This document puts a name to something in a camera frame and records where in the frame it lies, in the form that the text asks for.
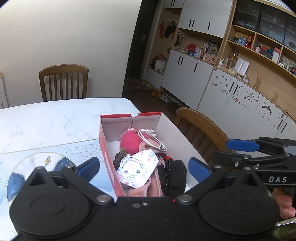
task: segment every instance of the blue gripper pad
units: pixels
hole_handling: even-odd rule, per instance
[[[75,172],[78,176],[81,176],[88,182],[94,178],[95,175],[98,174],[100,170],[100,160],[97,157],[92,157],[86,162],[82,163],[78,167],[75,168]]]
[[[210,167],[195,157],[190,158],[188,171],[199,183],[212,174]]]
[[[254,141],[229,139],[226,143],[229,150],[255,152],[260,150],[260,145]]]

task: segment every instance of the wooden back panel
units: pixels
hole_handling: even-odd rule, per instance
[[[216,150],[234,152],[226,147],[229,140],[226,134],[202,113],[181,107],[177,111],[175,125],[208,164],[212,164]]]
[[[65,76],[65,98],[63,95],[63,74]],[[62,65],[54,65],[47,67],[39,72],[39,80],[41,87],[41,94],[43,98],[43,102],[47,101],[46,97],[46,89],[45,89],[45,78],[48,76],[48,86],[49,86],[49,99],[52,101],[52,90],[54,90],[55,100],[58,100],[58,81],[57,75],[59,78],[59,89],[60,89],[60,99],[73,99],[74,98],[74,74],[77,74],[76,81],[76,98],[79,98],[79,74],[83,74],[82,80],[82,98],[86,98],[87,91],[87,79],[89,74],[89,69],[85,66],[78,64],[62,64]],[[68,93],[69,84],[71,87],[71,92]]]

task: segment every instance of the red and white box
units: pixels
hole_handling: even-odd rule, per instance
[[[101,115],[99,142],[107,170],[117,197],[125,196],[117,179],[113,160],[119,152],[120,135],[129,128],[153,129],[157,138],[167,147],[167,154],[173,160],[182,160],[187,168],[187,186],[194,187],[197,180],[188,172],[188,162],[195,157],[204,159],[179,131],[179,129],[161,112],[140,113],[135,117],[130,114]]]

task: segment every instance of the glass cabinet door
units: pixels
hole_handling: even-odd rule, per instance
[[[252,0],[238,0],[233,24],[253,31],[257,30],[261,3]]]
[[[262,4],[257,32],[283,43],[288,14],[274,7]]]
[[[288,17],[284,45],[296,52],[296,18]]]

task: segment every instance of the dark door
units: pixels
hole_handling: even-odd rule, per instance
[[[126,78],[139,78],[158,0],[142,0],[131,43]]]

